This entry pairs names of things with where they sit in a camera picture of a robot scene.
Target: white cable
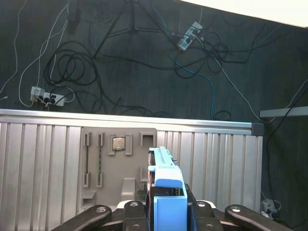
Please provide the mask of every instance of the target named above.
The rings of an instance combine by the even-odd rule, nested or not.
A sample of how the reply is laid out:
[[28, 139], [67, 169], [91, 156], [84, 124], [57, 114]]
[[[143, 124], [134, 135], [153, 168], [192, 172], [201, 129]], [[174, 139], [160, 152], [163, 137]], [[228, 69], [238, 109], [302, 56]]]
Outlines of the white cable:
[[40, 52], [39, 52], [39, 57], [38, 57], [38, 82], [37, 82], [37, 87], [38, 87], [38, 85], [39, 85], [39, 79], [40, 79], [40, 58], [41, 58], [41, 56], [43, 55], [43, 53], [42, 53], [42, 50], [43, 50], [43, 48], [44, 48], [44, 45], [51, 39], [51, 38], [53, 38], [53, 37], [55, 37], [55, 36], [57, 36], [57, 35], [59, 35], [59, 34], [61, 34], [61, 37], [60, 37], [60, 40], [59, 40], [59, 43], [58, 43], [58, 46], [57, 46], [57, 48], [60, 46], [60, 43], [61, 43], [61, 41], [62, 41], [62, 37], [63, 37], [63, 34], [64, 34], [64, 31], [65, 31], [65, 29], [66, 29], [66, 27], [67, 27], [67, 23], [68, 23], [68, 21], [66, 20], [66, 22], [64, 23], [64, 25], [63, 25], [63, 27], [62, 27], [62, 29], [61, 29], [61, 31], [60, 32], [58, 32], [58, 33], [56, 33], [56, 34], [54, 34], [53, 36], [51, 36], [50, 38], [48, 38], [44, 43], [43, 43], [43, 45], [41, 46], [41, 48], [40, 48]]
[[20, 22], [19, 22], [19, 15], [20, 12], [23, 10], [23, 8], [25, 7], [26, 3], [28, 0], [25, 0], [24, 4], [22, 5], [22, 7], [20, 8], [18, 14], [17, 14], [17, 31], [16, 31], [16, 35], [15, 35], [15, 39], [14, 39], [14, 51], [15, 51], [15, 61], [16, 61], [16, 70], [14, 72], [14, 74], [9, 77], [9, 79], [4, 83], [4, 85], [2, 86], [1, 90], [0, 90], [0, 94], [3, 92], [4, 87], [7, 85], [7, 83], [14, 78], [14, 76], [17, 74], [18, 71], [18, 57], [17, 57], [17, 49], [16, 49], [16, 40], [19, 34], [19, 27], [20, 27]]
[[202, 11], [203, 11], [203, 6], [201, 7], [201, 13], [200, 13], [199, 24], [201, 23], [201, 19], [202, 19]]
[[256, 45], [260, 44], [261, 42], [263, 42], [264, 40], [266, 40], [269, 36], [271, 36], [276, 30], [278, 30], [282, 25], [280, 24], [279, 26], [277, 26], [272, 32], [270, 32], [268, 35], [266, 35], [263, 39], [261, 39], [259, 42], [257, 42], [255, 45], [253, 45], [253, 47], [251, 49], [253, 49]]
[[0, 99], [0, 101], [1, 100], [6, 100], [7, 98], [8, 98], [7, 96], [4, 96], [3, 98]]
[[266, 197], [265, 197], [265, 195], [264, 195], [264, 193], [262, 191], [261, 191], [261, 194], [262, 194], [264, 200], [266, 200]]
[[279, 201], [276, 201], [276, 200], [274, 200], [274, 202], [277, 202], [279, 204], [278, 210], [280, 210], [281, 209], [281, 203]]
[[[274, 29], [269, 35], [267, 35], [265, 38], [268, 38], [274, 31], [276, 31], [279, 27], [281, 27], [281, 25], [279, 25], [276, 29]], [[196, 36], [193, 34], [193, 36], [202, 44], [202, 46], [204, 46], [203, 42]], [[255, 116], [255, 118], [257, 118], [257, 120], [259, 120], [260, 122], [262, 123], [265, 123], [265, 124], [269, 124], [271, 122], [273, 122], [275, 120], [275, 118], [271, 119], [270, 121], [263, 121], [262, 119], [260, 119], [254, 112], [254, 110], [252, 109], [250, 103], [248, 102], [248, 100], [240, 93], [240, 91], [237, 89], [237, 87], [235, 86], [235, 84], [231, 81], [231, 79], [229, 78], [229, 76], [227, 75], [227, 73], [225, 72], [225, 70], [222, 68], [222, 66], [220, 65], [220, 63], [218, 62], [218, 60], [212, 56], [213, 59], [215, 60], [215, 62], [218, 64], [218, 66], [220, 66], [223, 74], [225, 75], [225, 77], [227, 78], [227, 80], [231, 83], [231, 85], [234, 87], [234, 89], [237, 91], [237, 93], [239, 93], [239, 95], [246, 101], [247, 105], [249, 106], [249, 109], [250, 111], [252, 112], [252, 114]], [[302, 85], [300, 86], [300, 88], [297, 90], [297, 92], [295, 93], [295, 95], [293, 96], [293, 98], [291, 99], [290, 103], [285, 107], [289, 107], [293, 100], [295, 99], [295, 97], [298, 95], [298, 93], [300, 92], [300, 90], [302, 90], [303, 86], [308, 82], [308, 79], [306, 79]]]
[[307, 82], [308, 82], [308, 79], [306, 79], [306, 80], [303, 82], [303, 84], [300, 86], [300, 88], [298, 89], [298, 91], [295, 93], [295, 95], [294, 95], [293, 98], [291, 99], [290, 103], [289, 103], [285, 108], [291, 106], [293, 100], [295, 99], [295, 97], [298, 95], [298, 93], [300, 92], [300, 90], [302, 90], [303, 86], [304, 86]]
[[21, 99], [21, 97], [20, 97], [20, 87], [21, 87], [21, 82], [22, 82], [22, 80], [23, 80], [23, 76], [24, 76], [25, 72], [27, 71], [27, 69], [28, 69], [30, 66], [32, 66], [37, 60], [39, 60], [39, 59], [41, 58], [41, 56], [43, 56], [44, 53], [46, 52], [46, 49], [47, 49], [48, 44], [49, 44], [49, 41], [50, 41], [50, 39], [51, 39], [52, 31], [53, 31], [53, 29], [54, 29], [56, 23], [58, 22], [60, 15], [61, 15], [62, 12], [68, 7], [68, 4], [69, 4], [69, 3], [67, 3], [67, 4], [65, 5], [65, 7], [61, 10], [61, 12], [58, 14], [58, 16], [57, 16], [57, 18], [56, 18], [56, 21], [54, 22], [54, 24], [53, 24], [53, 26], [52, 26], [52, 28], [51, 28], [51, 30], [50, 30], [50, 33], [49, 33], [49, 36], [48, 36], [48, 39], [47, 39], [47, 43], [46, 43], [46, 46], [45, 46], [45, 49], [44, 49], [43, 53], [41, 53], [40, 56], [39, 56], [38, 58], [36, 58], [32, 63], [30, 63], [30, 65], [27, 66], [27, 67], [25, 68], [25, 70], [22, 72], [22, 74], [21, 74], [21, 76], [20, 76], [19, 88], [18, 88], [18, 97], [19, 97], [20, 103], [21, 103], [22, 105], [26, 106], [26, 107], [32, 107], [33, 102], [32, 102], [31, 105], [27, 105], [27, 104], [25, 104], [25, 103], [22, 101], [22, 99]]
[[49, 107], [48, 107], [48, 103], [45, 103], [41, 98], [39, 98], [37, 95], [35, 96], [37, 97], [43, 104], [45, 104], [45, 107], [47, 107], [48, 111], [49, 111]]
[[[68, 24], [68, 21], [66, 20], [66, 22], [65, 22], [65, 24], [63, 25], [63, 28], [62, 28], [62, 30], [60, 31], [60, 32], [58, 32], [57, 34], [55, 34], [55, 35], [58, 35], [58, 34], [60, 34], [61, 32], [62, 32], [62, 34], [61, 34], [61, 37], [60, 37], [60, 40], [59, 40], [59, 42], [58, 42], [58, 46], [57, 46], [57, 48], [59, 48], [59, 46], [60, 46], [60, 44], [61, 44], [61, 41], [62, 41], [62, 38], [63, 38], [63, 34], [64, 34], [64, 32], [65, 32], [65, 30], [66, 30], [66, 28], [67, 28], [67, 24]], [[44, 46], [44, 44], [46, 43], [47, 41], [45, 41], [44, 43], [43, 43], [43, 45], [42, 45], [42, 47], [41, 47], [41, 49], [40, 49], [40, 55], [41, 55], [41, 52], [42, 52], [42, 48], [43, 48], [43, 46]], [[55, 67], [55, 64], [56, 64], [56, 59], [57, 59], [57, 54], [55, 54], [55, 56], [54, 56], [54, 60], [53, 60], [53, 65], [52, 65], [52, 69], [51, 69], [51, 73], [50, 73], [50, 79], [51, 79], [51, 82], [52, 83], [54, 83], [53, 82], [53, 80], [52, 80], [52, 73], [53, 73], [53, 70], [54, 70], [54, 67]], [[38, 85], [39, 85], [39, 80], [40, 80], [40, 58], [39, 58], [39, 60], [38, 60], [38, 83], [37, 83], [37, 87], [38, 87]], [[65, 101], [66, 103], [71, 103], [72, 101], [74, 101], [74, 99], [75, 99], [75, 93], [74, 93], [74, 91], [73, 91], [73, 89], [71, 89], [71, 88], [69, 88], [69, 87], [67, 87], [67, 86], [64, 86], [65, 88], [67, 88], [67, 89], [69, 89], [71, 92], [72, 92], [72, 94], [73, 94], [73, 99], [71, 99], [70, 101]]]

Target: corrugated metal panel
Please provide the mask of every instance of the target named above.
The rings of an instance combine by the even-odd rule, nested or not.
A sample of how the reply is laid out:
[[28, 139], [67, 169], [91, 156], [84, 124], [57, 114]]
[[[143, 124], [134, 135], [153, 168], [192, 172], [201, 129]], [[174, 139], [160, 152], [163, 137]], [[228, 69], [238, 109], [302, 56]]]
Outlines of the corrugated metal panel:
[[0, 124], [0, 230], [51, 230], [76, 215], [80, 133]]
[[259, 209], [262, 137], [251, 123], [0, 110], [0, 230], [51, 230], [76, 215], [86, 126], [155, 128], [197, 199]]
[[157, 142], [178, 159], [196, 199], [222, 211], [230, 204], [259, 210], [262, 137], [160, 131]]

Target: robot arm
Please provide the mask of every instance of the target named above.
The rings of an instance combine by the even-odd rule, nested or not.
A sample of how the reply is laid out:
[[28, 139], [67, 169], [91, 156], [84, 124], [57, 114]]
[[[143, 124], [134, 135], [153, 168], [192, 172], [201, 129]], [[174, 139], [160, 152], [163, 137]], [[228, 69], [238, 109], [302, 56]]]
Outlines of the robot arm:
[[144, 198], [119, 203], [116, 210], [96, 205], [53, 231], [289, 231], [242, 205], [221, 212], [197, 201], [184, 183], [180, 168], [164, 147], [149, 151]]

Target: black cable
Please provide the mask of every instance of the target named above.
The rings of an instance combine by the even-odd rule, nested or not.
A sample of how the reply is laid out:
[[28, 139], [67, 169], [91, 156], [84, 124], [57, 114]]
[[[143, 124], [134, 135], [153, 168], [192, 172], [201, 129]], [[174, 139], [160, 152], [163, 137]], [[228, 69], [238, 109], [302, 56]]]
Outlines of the black cable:
[[[223, 113], [226, 113], [229, 118], [227, 119], [217, 119], [216, 116], [219, 115], [219, 114], [223, 114]], [[231, 116], [231, 113], [229, 111], [226, 111], [226, 110], [221, 110], [219, 112], [216, 112], [214, 115], [213, 115], [213, 120], [221, 120], [221, 121], [231, 121], [232, 120], [232, 116]]]
[[94, 21], [87, 21], [89, 23], [103, 23], [107, 24], [113, 20], [113, 16], [109, 14], [109, 5], [101, 0], [86, 1], [89, 14]]
[[[64, 48], [66, 45], [68, 44], [77, 44], [79, 45], [83, 50], [85, 50], [85, 52], [81, 52], [81, 51], [74, 51], [72, 49], [67, 49], [67, 48]], [[59, 59], [57, 59], [57, 66], [60, 67], [63, 65], [63, 62], [66, 61], [66, 63], [64, 63], [64, 66], [65, 66], [65, 69], [64, 71], [60, 71], [58, 70], [58, 73], [59, 73], [59, 76], [60, 76], [60, 79], [51, 79], [51, 66], [52, 66], [52, 63], [53, 63], [53, 60], [55, 58], [55, 56], [58, 55], [60, 56]], [[73, 74], [74, 72], [76, 71], [76, 61], [79, 61], [81, 62], [83, 65], [82, 65], [82, 69], [83, 71], [81, 72], [82, 75], [79, 75], [77, 78], [73, 78]], [[68, 70], [68, 67], [70, 64], [73, 64], [73, 69], [72, 71], [69, 71]], [[89, 82], [87, 83], [83, 83], [82, 80], [85, 76], [85, 68], [86, 68], [86, 65], [89, 65], [91, 67], [91, 69], [94, 71], [94, 79], [90, 79]], [[100, 79], [100, 76], [99, 76], [99, 73], [98, 73], [98, 69], [97, 69], [97, 66], [96, 66], [96, 63], [94, 62], [94, 60], [92, 59], [92, 55], [90, 53], [90, 51], [80, 42], [77, 42], [77, 41], [67, 41], [63, 44], [61, 44], [56, 50], [55, 52], [53, 53], [53, 55], [51, 56], [51, 58], [48, 60], [47, 64], [46, 64], [46, 67], [44, 69], [44, 77], [45, 77], [45, 80], [48, 84], [50, 85], [55, 85], [56, 83], [63, 83], [63, 82], [72, 82], [74, 84], [77, 84], [77, 85], [80, 85], [80, 86], [89, 86], [93, 83], [96, 82], [96, 86], [99, 88], [100, 90], [100, 96], [97, 97], [95, 96], [94, 94], [92, 94], [91, 92], [88, 92], [88, 91], [84, 91], [84, 90], [75, 90], [73, 92], [70, 92], [68, 94], [66, 94], [64, 97], [68, 96], [68, 95], [71, 95], [73, 93], [75, 93], [75, 96], [80, 104], [80, 106], [82, 107], [82, 109], [86, 112], [89, 112], [89, 113], [96, 113], [96, 112], [99, 112], [100, 108], [103, 107], [104, 109], [104, 112], [106, 114], [108, 114], [108, 111], [107, 111], [107, 108], [106, 108], [106, 105], [104, 104], [105, 101], [111, 103], [113, 106], [114, 106], [114, 109], [115, 110], [117, 107], [122, 107], [122, 108], [126, 108], [127, 110], [143, 110], [144, 111], [144, 114], [145, 113], [148, 113], [149, 116], [151, 115], [155, 115], [155, 112], [152, 112], [142, 106], [137, 106], [137, 105], [123, 105], [123, 104], [119, 104], [119, 100], [117, 102], [114, 102], [106, 93], [105, 91], [103, 90], [102, 88], [102, 83], [101, 83], [101, 79]], [[78, 93], [85, 93], [85, 94], [88, 94], [88, 95], [91, 95], [92, 97], [96, 98], [94, 104], [92, 105], [91, 107], [91, 110], [88, 110], [86, 109], [82, 103], [81, 103], [81, 100], [78, 96]]]
[[295, 228], [298, 228], [300, 226], [303, 226], [306, 222], [308, 222], [308, 219], [305, 219], [302, 222], [300, 222], [299, 224], [292, 226], [291, 229], [295, 229]]
[[243, 21], [243, 22], [241, 22], [241, 23], [239, 23], [239, 24], [232, 25], [231, 23], [229, 23], [229, 22], [225, 19], [224, 16], [222, 17], [222, 19], [225, 21], [226, 24], [228, 24], [229, 26], [232, 26], [232, 27], [239, 27], [239, 26], [244, 25], [244, 24], [247, 22], [247, 20], [245, 20], [245, 21]]
[[272, 200], [274, 201], [274, 196], [273, 196], [273, 188], [272, 188], [272, 184], [271, 184], [271, 176], [270, 176], [270, 151], [269, 151], [269, 143], [271, 138], [273, 137], [273, 135], [275, 134], [275, 132], [280, 128], [280, 126], [282, 125], [282, 123], [284, 122], [284, 120], [286, 119], [287, 115], [289, 114], [289, 112], [297, 105], [297, 103], [303, 98], [303, 96], [306, 94], [306, 92], [308, 91], [308, 88], [306, 88], [306, 90], [303, 92], [303, 94], [301, 94], [301, 96], [291, 105], [290, 109], [287, 111], [287, 113], [283, 116], [283, 118], [281, 119], [280, 123], [278, 124], [278, 126], [274, 129], [274, 131], [269, 135], [269, 138], [266, 142], [266, 152], [268, 154], [268, 175], [269, 175], [269, 189], [270, 189], [270, 194], [272, 197]]

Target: power strip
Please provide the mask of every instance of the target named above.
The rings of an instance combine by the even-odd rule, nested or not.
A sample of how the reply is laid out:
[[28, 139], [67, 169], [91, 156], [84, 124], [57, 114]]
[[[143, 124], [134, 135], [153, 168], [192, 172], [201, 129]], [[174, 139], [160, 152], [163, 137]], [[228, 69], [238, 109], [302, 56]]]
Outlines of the power strip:
[[179, 49], [185, 51], [195, 39], [194, 36], [199, 34], [202, 28], [203, 27], [199, 23], [194, 22], [192, 26], [188, 29], [188, 31], [185, 33], [183, 38], [181, 38], [181, 40], [178, 42]]
[[39, 101], [47, 105], [55, 105], [63, 107], [66, 98], [63, 95], [58, 95], [58, 94], [51, 94], [50, 96], [50, 93], [45, 92], [45, 89], [32, 87], [30, 100], [35, 102]]
[[261, 202], [261, 210], [265, 212], [270, 219], [273, 219], [273, 214], [278, 213], [278, 209], [275, 208], [274, 201], [271, 199], [266, 199]]

